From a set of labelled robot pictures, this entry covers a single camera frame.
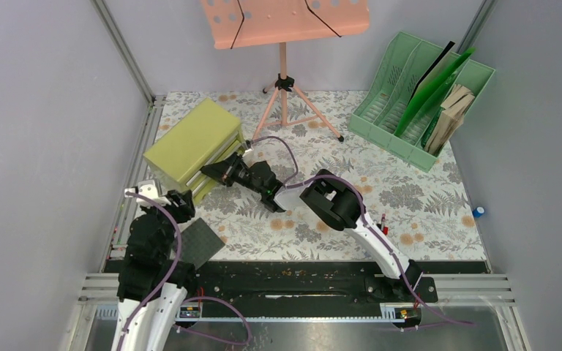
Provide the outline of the green puzzle book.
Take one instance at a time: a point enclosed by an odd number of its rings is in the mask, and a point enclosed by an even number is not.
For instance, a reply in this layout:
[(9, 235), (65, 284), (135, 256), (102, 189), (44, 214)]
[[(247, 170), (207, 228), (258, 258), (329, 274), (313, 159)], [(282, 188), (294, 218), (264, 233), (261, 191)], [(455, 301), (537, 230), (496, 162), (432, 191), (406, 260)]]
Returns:
[(443, 109), (441, 108), (432, 118), (432, 120), (430, 121), (428, 127), (426, 128), (423, 136), (421, 137), (421, 148), (424, 149), (427, 146), (428, 141), (430, 140), (437, 124), (438, 124), (438, 120), (440, 118), (440, 115), (442, 113)]

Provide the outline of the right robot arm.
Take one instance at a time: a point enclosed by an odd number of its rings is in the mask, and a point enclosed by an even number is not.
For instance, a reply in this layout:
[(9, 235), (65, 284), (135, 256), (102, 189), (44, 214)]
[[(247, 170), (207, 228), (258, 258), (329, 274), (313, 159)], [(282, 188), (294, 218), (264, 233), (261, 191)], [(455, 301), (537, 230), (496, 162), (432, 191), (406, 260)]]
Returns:
[(367, 251), (391, 279), (390, 290), (397, 300), (409, 301), (419, 292), (423, 271), (373, 223), (362, 195), (348, 181), (322, 169), (306, 181), (284, 185), (267, 162), (247, 166), (237, 153), (203, 166), (201, 172), (224, 186), (238, 183), (252, 190), (271, 212), (307, 206), (328, 227), (350, 235)]

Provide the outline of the yellow-green drawer cabinet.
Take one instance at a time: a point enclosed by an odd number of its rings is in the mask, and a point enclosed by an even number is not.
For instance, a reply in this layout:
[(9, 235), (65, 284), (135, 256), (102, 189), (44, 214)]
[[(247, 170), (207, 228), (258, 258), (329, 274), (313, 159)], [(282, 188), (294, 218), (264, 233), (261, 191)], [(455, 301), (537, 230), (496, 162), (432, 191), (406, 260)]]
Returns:
[(144, 154), (147, 165), (164, 189), (190, 190), (194, 203), (217, 185), (201, 168), (243, 154), (244, 136), (239, 118), (206, 98), (190, 110)]

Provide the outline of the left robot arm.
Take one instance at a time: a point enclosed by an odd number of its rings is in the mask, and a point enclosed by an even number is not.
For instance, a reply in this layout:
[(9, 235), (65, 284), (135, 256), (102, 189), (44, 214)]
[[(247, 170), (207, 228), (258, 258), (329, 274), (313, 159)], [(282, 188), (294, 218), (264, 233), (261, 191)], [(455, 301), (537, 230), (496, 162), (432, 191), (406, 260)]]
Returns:
[(156, 179), (124, 191), (142, 215), (130, 235), (118, 275), (118, 317), (112, 350), (162, 350), (183, 301), (195, 296), (195, 266), (181, 261), (179, 224), (195, 215), (191, 191), (164, 192)]

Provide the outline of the green transparent folder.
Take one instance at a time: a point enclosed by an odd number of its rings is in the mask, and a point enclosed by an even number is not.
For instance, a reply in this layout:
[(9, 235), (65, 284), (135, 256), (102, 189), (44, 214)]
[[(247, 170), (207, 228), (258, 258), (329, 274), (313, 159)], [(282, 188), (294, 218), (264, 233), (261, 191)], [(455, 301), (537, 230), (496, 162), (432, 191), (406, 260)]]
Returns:
[(427, 102), (427, 100), (447, 81), (447, 79), (457, 71), (457, 69), (465, 63), (469, 57), (475, 52), (475, 47), (467, 49), (462, 55), (458, 56), (456, 60), (443, 69), (435, 78), (429, 80), (423, 88), (419, 89), (414, 97), (409, 101), (409, 104), (400, 119), (397, 128), (394, 131), (396, 137), (401, 137), (403, 132), (407, 129), (408, 125), (415, 118), (416, 114)]

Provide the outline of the purple puzzle book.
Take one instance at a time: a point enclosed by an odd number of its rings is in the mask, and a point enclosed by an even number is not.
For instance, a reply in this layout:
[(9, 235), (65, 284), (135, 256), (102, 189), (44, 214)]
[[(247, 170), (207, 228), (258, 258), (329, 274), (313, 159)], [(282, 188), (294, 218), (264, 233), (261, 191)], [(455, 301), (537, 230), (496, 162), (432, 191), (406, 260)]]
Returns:
[(443, 111), (427, 146), (423, 150), (436, 156), (445, 142), (463, 124), (465, 114), (474, 100), (475, 96), (469, 88), (454, 84), (450, 94), (440, 105), (440, 109), (442, 108)]

